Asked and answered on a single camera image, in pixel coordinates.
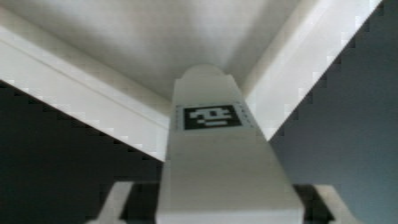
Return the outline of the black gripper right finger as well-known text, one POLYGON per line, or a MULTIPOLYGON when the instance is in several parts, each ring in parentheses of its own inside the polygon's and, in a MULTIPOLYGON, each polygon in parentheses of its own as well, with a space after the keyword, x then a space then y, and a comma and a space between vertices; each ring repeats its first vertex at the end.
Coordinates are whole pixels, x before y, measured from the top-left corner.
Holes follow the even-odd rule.
POLYGON ((294 184, 292 189, 303 204, 301 224, 363 224, 331 185, 294 184))

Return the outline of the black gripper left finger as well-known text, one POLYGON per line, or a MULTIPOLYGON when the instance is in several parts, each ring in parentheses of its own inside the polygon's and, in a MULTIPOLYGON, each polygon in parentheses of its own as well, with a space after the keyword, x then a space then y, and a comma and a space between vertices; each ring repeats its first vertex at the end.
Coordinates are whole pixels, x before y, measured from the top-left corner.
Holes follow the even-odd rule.
POLYGON ((157 183, 116 181, 86 224, 154 224, 157 183))

